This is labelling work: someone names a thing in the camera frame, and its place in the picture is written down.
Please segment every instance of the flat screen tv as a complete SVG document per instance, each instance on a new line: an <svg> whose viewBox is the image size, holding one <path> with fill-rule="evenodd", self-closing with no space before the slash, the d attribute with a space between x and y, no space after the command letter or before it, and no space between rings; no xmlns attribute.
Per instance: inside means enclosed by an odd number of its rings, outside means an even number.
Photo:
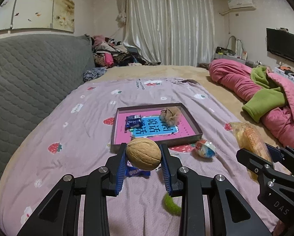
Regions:
<svg viewBox="0 0 294 236"><path fill-rule="evenodd" d="M267 51L294 62L294 34L267 28Z"/></svg>

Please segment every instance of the mattress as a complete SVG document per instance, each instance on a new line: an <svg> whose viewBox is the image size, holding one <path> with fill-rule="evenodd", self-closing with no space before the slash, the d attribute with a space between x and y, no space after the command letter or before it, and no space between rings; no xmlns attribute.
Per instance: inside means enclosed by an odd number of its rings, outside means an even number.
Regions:
<svg viewBox="0 0 294 236"><path fill-rule="evenodd" d="M159 84L148 84L154 81ZM215 85L206 70L155 66L112 68L69 94L25 139L9 161L0 181L0 227L8 236L18 233L33 210L65 174L89 174L105 164L110 152L112 126L106 123L117 107L182 102L203 130L203 138L217 147L207 161L193 153L177 153L182 164L201 175L223 174L273 230L277 218L258 202L259 187L236 161L235 137L224 125L249 122L242 101ZM262 126L264 140L276 145ZM111 235L178 235L179 217L162 207L165 187L159 172L149 179L124 180L117 198L107 199ZM83 202L79 235L82 235Z"/></svg>

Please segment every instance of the air conditioner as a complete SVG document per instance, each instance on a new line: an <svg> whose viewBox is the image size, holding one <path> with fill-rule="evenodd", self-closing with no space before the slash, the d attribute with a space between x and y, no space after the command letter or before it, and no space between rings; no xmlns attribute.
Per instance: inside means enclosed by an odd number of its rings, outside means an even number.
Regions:
<svg viewBox="0 0 294 236"><path fill-rule="evenodd" d="M229 0L228 5L231 10L239 8L255 9L253 0Z"/></svg>

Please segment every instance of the pink comforter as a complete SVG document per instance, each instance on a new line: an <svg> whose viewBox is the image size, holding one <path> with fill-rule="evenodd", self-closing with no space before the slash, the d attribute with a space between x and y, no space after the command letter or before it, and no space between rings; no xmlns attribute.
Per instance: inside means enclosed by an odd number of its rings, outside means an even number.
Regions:
<svg viewBox="0 0 294 236"><path fill-rule="evenodd" d="M214 60L209 65L209 73L214 82L234 91L245 101L249 101L261 89L261 86L250 78L251 68L236 61ZM267 75L283 87L289 105L271 110L261 118L261 121L280 143L294 148L294 85L288 79L272 73L269 68Z"/></svg>

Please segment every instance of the gray quilted headboard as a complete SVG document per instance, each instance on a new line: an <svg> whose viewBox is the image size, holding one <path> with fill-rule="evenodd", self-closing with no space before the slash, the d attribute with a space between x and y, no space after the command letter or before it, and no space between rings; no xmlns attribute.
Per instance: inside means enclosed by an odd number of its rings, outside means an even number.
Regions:
<svg viewBox="0 0 294 236"><path fill-rule="evenodd" d="M31 34L0 39L0 178L28 134L94 67L86 36Z"/></svg>

